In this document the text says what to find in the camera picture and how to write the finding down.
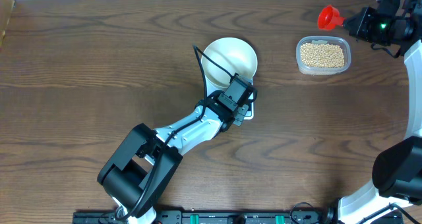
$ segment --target plastic container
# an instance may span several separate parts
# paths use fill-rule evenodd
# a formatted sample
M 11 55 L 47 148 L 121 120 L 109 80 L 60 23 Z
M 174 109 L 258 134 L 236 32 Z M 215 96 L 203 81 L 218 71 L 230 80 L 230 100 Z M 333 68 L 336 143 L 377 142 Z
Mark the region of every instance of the plastic container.
M 329 43 L 332 45 L 339 45 L 344 54 L 344 67 L 341 68 L 323 68 L 310 67 L 301 60 L 301 45 L 305 43 Z M 303 38 L 296 46 L 296 61 L 299 66 L 299 71 L 303 74 L 309 75 L 333 75 L 344 72 L 350 67 L 351 53 L 349 44 L 339 37 L 332 36 L 307 36 Z

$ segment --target small red funnel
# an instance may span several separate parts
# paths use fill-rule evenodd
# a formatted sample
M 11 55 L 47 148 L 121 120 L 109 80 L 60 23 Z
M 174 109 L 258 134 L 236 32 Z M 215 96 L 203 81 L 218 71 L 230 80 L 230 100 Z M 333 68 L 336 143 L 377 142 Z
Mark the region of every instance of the small red funnel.
M 337 8 L 329 5 L 325 7 L 318 17 L 318 28 L 320 30 L 332 30 L 336 26 L 342 26 L 345 18 L 340 16 Z

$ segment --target wooden table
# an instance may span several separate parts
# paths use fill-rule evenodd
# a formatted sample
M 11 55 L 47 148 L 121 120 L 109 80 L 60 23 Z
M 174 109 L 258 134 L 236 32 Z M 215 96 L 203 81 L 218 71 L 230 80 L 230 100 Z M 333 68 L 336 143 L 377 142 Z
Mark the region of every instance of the wooden table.
M 0 53 L 1 222 L 115 208 L 98 172 L 135 125 L 191 113 L 203 93 L 191 44 L 228 36 L 258 54 L 255 118 L 189 152 L 160 203 L 281 210 L 356 191 L 404 137 L 407 73 L 345 30 L 318 31 L 329 3 L 349 17 L 375 0 L 18 1 Z M 345 73 L 298 71 L 296 44 L 314 35 L 349 42 Z

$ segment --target green connector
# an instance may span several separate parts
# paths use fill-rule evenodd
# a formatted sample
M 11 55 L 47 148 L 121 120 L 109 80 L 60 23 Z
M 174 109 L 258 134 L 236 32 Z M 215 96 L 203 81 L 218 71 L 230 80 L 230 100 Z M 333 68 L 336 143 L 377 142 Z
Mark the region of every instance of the green connector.
M 199 224 L 199 215 L 191 215 L 191 224 Z
M 276 224 L 284 224 L 284 216 L 277 215 L 276 216 Z

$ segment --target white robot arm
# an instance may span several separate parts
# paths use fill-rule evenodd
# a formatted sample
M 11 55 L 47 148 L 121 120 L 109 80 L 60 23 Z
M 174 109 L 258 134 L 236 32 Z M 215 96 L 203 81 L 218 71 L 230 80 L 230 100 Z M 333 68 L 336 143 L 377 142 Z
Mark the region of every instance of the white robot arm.
M 422 12 L 421 0 L 405 0 L 403 16 L 396 16 L 400 0 L 380 0 L 344 21 L 343 27 L 358 39 L 401 46 L 393 57 L 404 56 L 409 78 L 409 120 L 404 141 L 382 152 L 373 178 L 350 196 L 341 198 L 333 222 L 370 223 L 395 210 L 422 204 Z
M 97 178 L 119 204 L 115 219 L 130 224 L 152 223 L 156 218 L 152 206 L 166 188 L 183 155 L 201 142 L 227 131 L 232 124 L 240 126 L 250 104 L 256 99 L 256 93 L 249 79 L 231 75 L 225 92 L 215 91 L 205 96 L 195 110 L 180 121 L 154 130 L 144 124 L 134 127 Z M 153 168 L 146 172 L 132 159 L 135 155 L 148 160 Z

